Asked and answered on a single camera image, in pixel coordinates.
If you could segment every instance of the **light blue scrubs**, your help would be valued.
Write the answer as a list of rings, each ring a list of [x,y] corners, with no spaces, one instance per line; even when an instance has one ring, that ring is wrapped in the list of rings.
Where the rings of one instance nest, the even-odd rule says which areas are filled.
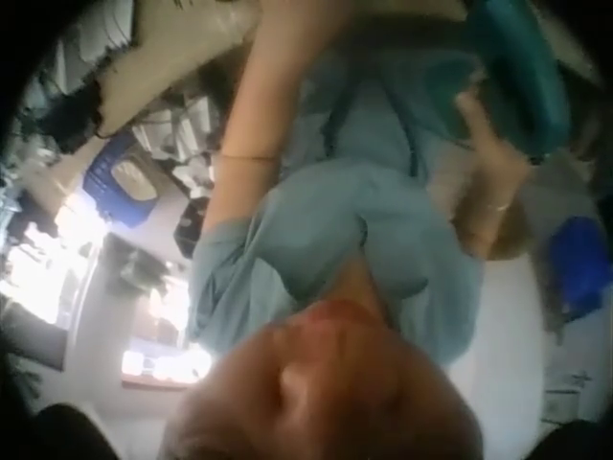
[[[424,188],[442,140],[413,126],[410,142],[398,119],[402,111],[404,123],[416,113],[422,124],[437,123],[420,108],[427,103],[419,86],[405,84],[417,78],[415,57],[386,58],[379,68],[387,86],[361,82],[332,154],[321,128],[345,69],[335,57],[324,59],[303,88],[279,185],[252,218],[202,236],[193,256],[189,332],[208,350],[223,355],[267,323],[304,309],[359,250],[391,327],[404,339],[441,366],[467,348],[483,264],[463,253]],[[390,92],[399,102],[394,108]]]

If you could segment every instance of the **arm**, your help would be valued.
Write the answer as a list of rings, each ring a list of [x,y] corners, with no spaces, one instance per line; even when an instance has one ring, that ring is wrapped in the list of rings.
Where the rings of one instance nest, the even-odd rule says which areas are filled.
[[[330,8],[330,3],[339,8]],[[262,1],[262,21],[216,160],[216,186],[204,230],[253,216],[276,183],[302,78],[349,17],[344,4]]]
[[[456,104],[470,131],[477,170],[453,223],[465,252],[487,259],[531,166],[523,154],[496,136],[474,89],[459,95]]]

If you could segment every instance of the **person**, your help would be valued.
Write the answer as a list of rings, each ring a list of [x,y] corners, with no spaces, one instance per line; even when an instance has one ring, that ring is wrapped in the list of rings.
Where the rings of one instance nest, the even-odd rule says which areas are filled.
[[[375,66],[331,102],[308,78],[352,2],[261,5],[193,258],[190,331],[218,361],[160,457],[481,458],[443,368],[470,342],[483,260],[530,165],[475,87],[460,93],[478,166],[449,222]],[[317,153],[288,165],[296,150]]]

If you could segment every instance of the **finger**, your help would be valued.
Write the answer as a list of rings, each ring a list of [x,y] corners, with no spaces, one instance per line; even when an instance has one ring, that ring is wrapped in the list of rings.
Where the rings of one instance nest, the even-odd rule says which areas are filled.
[[[489,148],[499,139],[494,131],[486,108],[478,96],[478,86],[471,85],[467,91],[458,94],[455,99],[456,106],[465,120],[470,137],[475,148]]]

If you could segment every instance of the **scrub top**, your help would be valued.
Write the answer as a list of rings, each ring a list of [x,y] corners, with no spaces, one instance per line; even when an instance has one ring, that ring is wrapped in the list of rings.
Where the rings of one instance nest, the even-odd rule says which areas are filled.
[[[227,353],[320,298],[361,250],[394,330],[441,366],[465,351],[483,263],[463,252],[424,188],[442,136],[424,128],[437,121],[420,110],[419,86],[405,84],[417,78],[415,63],[389,57],[385,80],[355,86],[333,148],[326,126],[345,69],[320,63],[304,85],[280,183],[252,218],[204,232],[194,251],[192,340]]]

